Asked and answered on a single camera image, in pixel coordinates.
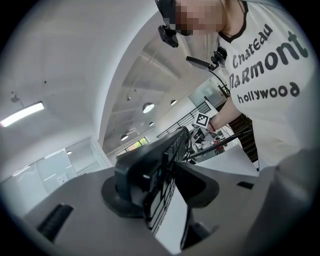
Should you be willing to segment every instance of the railing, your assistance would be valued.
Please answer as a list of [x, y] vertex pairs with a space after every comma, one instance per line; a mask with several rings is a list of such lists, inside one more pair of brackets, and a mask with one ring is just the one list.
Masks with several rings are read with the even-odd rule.
[[181, 118], [178, 122], [176, 122], [174, 125], [170, 126], [163, 133], [159, 134], [157, 136], [157, 138], [161, 138], [164, 135], [170, 134], [170, 133], [174, 132], [176, 129], [178, 129], [179, 127], [187, 126], [187, 125], [193, 123], [195, 116], [198, 112], [206, 114], [210, 110], [211, 109], [206, 102], [200, 104], [194, 110], [192, 110], [190, 113], [186, 114], [183, 118]]

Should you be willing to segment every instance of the person's arm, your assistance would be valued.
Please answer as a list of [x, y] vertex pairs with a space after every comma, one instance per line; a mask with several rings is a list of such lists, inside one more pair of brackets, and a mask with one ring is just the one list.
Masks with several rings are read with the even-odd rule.
[[[236, 108], [231, 98], [228, 98], [223, 108], [216, 114], [210, 124], [215, 130], [224, 127], [241, 115], [241, 112]], [[208, 131], [214, 132], [211, 125], [208, 125]]]

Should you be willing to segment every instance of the window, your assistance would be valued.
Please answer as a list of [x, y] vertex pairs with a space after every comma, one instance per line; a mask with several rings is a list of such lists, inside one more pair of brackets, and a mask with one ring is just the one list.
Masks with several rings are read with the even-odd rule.
[[143, 137], [142, 139], [138, 140], [137, 142], [133, 143], [131, 146], [128, 146], [126, 149], [120, 151], [119, 153], [117, 153], [117, 156], [120, 156], [126, 152], [129, 152], [131, 150], [135, 150], [143, 145], [148, 144], [149, 141], [146, 139], [146, 137]]
[[146, 137], [143, 137], [143, 138], [140, 139], [139, 141], [140, 141], [140, 143], [141, 143], [142, 145], [145, 145], [145, 144], [148, 144], [148, 143], [149, 143], [149, 142], [147, 141]]

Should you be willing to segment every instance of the white panel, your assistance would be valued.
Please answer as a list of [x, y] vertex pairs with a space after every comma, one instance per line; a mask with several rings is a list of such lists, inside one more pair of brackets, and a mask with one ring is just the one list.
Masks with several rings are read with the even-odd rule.
[[65, 151], [71, 152], [68, 157], [77, 175], [109, 167], [103, 159], [102, 153], [97, 150], [90, 138], [67, 147]]
[[19, 217], [48, 196], [34, 163], [1, 183], [0, 189], [8, 209]]
[[185, 231], [187, 212], [188, 206], [178, 188], [175, 187], [168, 210], [155, 235], [155, 238], [173, 255], [181, 252], [181, 239]]
[[36, 168], [48, 194], [61, 186], [63, 175], [66, 175], [68, 180], [77, 177], [65, 150], [36, 162]]

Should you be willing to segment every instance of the person's hand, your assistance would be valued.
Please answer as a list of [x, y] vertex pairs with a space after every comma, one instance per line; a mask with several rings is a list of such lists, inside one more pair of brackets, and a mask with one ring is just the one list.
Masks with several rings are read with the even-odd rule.
[[209, 121], [208, 126], [207, 126], [207, 130], [210, 133], [214, 133], [216, 131], [216, 129], [214, 127], [214, 124], [213, 124], [213, 119], [212, 118], [210, 118], [210, 121]]

